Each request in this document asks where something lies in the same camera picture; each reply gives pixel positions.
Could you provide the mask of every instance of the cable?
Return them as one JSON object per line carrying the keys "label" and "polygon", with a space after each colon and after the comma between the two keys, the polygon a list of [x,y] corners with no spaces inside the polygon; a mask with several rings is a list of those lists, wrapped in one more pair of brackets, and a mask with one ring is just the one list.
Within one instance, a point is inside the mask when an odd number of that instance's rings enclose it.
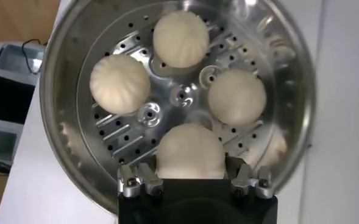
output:
{"label": "cable", "polygon": [[39,45],[41,45],[41,41],[40,41],[39,39],[30,39],[30,40],[28,40],[28,41],[25,41],[25,42],[22,44],[22,53],[23,53],[23,55],[25,56],[26,66],[27,66],[27,68],[29,69],[30,73],[37,75],[38,72],[33,72],[32,68],[30,67],[30,65],[29,65],[29,60],[27,59],[27,55],[26,55],[26,52],[25,52],[25,45],[28,44],[28,43],[30,43],[30,42],[32,42],[32,41],[37,41],[37,42],[39,43]]}

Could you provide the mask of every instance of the white surface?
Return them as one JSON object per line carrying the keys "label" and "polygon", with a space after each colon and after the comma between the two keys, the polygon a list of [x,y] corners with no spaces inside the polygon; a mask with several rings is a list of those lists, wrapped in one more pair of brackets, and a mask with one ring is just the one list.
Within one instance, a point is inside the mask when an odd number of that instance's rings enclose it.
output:
{"label": "white surface", "polygon": [[359,1],[326,1],[301,221],[359,223]]}
{"label": "white surface", "polygon": [[[316,55],[321,0],[282,0]],[[60,3],[59,15],[69,0]],[[68,179],[52,153],[41,121],[38,88],[0,206],[0,224],[114,223]],[[304,164],[278,195],[278,223],[297,224]]]}

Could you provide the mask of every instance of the white table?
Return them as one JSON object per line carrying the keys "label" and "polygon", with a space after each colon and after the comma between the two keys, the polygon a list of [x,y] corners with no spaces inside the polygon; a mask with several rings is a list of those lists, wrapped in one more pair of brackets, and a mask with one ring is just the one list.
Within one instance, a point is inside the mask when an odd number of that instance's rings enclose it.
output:
{"label": "white table", "polygon": [[[70,0],[62,0],[57,19]],[[321,0],[282,0],[307,39],[315,58]],[[49,146],[41,121],[38,85],[27,115],[9,180],[0,205],[0,224],[115,223],[68,179]],[[278,195],[278,223],[299,221],[304,162]]]}

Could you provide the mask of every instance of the steamer basket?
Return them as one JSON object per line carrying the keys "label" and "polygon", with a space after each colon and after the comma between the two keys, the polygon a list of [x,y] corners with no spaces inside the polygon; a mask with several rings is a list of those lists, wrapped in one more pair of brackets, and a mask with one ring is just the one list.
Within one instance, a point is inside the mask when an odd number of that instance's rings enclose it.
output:
{"label": "steamer basket", "polygon": [[[194,12],[210,33],[210,51],[193,68],[170,68],[154,54],[154,26],[175,10]],[[103,110],[89,90],[93,66],[110,54],[131,55],[151,77],[147,102],[127,116]],[[208,109],[211,83],[229,68],[253,73],[266,88],[265,111],[245,127],[224,125]],[[86,196],[116,214],[119,165],[150,158],[163,135],[185,122],[211,129],[227,155],[254,169],[270,164],[273,186],[283,187],[308,145],[315,75],[297,27],[274,1],[80,0],[51,37],[40,100],[59,163]]]}

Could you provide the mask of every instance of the metal rim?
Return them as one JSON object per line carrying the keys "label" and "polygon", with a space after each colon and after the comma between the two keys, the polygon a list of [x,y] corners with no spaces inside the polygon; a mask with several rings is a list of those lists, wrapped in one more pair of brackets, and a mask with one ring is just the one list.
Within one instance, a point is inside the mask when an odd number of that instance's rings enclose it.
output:
{"label": "metal rim", "polygon": [[[47,51],[44,57],[43,70],[53,72],[51,66],[53,67],[55,59],[53,58],[53,54],[55,55],[60,48],[60,42],[57,40],[62,39],[62,35],[66,32],[69,26],[72,24],[75,17],[84,9],[84,7],[89,3],[89,0],[81,0],[81,1],[73,1],[67,10],[64,13],[63,18],[60,20],[54,32],[51,35],[51,38],[48,43]],[[313,129],[314,117],[315,117],[315,105],[316,105],[316,94],[315,94],[315,73],[313,70],[312,62],[309,54],[307,53],[307,47],[305,45],[304,39],[302,35],[299,33],[299,29],[295,25],[294,21],[290,18],[289,14],[284,11],[283,7],[275,1],[265,0],[265,3],[273,9],[275,13],[278,13],[281,18],[285,20],[282,21],[284,26],[290,27],[294,32],[290,33],[291,39],[294,41],[296,46],[301,46],[302,51],[300,55],[300,62],[302,64],[310,65],[306,68],[305,72],[307,72],[307,77],[311,76],[313,79],[306,80],[307,81],[307,89],[306,89],[306,104],[305,104],[305,117],[303,131],[299,137],[299,140],[296,144],[296,149],[293,150],[292,159],[290,159],[289,163],[283,168],[282,173],[285,177],[283,180],[277,180],[278,184],[275,186],[277,190],[281,189],[281,187],[289,180],[289,177],[295,170],[295,167],[298,165],[306,146],[310,141],[311,131]],[[67,174],[67,176],[71,179],[71,181],[93,202],[97,203],[99,206],[108,211],[116,211],[117,207],[106,197],[104,197],[99,191],[97,191],[92,185],[90,185],[86,179],[80,175],[80,173],[75,169],[75,167],[70,166],[69,161],[64,156],[61,156],[61,152],[58,150],[60,147],[59,141],[56,139],[56,124],[54,122],[54,114],[51,110],[51,103],[54,98],[51,94],[53,86],[46,86],[45,83],[51,83],[52,77],[50,75],[44,75],[40,80],[40,105],[41,105],[41,116],[44,123],[45,131],[48,136],[48,141],[52,147],[52,150],[62,166],[63,170]]]}

